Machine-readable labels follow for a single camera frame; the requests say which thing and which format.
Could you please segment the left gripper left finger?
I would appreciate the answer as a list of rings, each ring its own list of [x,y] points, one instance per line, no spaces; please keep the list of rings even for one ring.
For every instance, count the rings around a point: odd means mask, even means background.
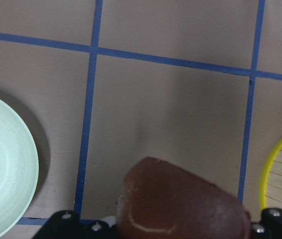
[[[75,211],[63,210],[54,213],[34,239],[116,239],[117,228],[109,221],[83,222]]]

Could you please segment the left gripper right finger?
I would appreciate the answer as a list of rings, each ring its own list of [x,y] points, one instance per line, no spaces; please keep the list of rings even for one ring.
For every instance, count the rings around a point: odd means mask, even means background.
[[[251,223],[251,239],[282,239],[282,209],[265,208],[261,220]]]

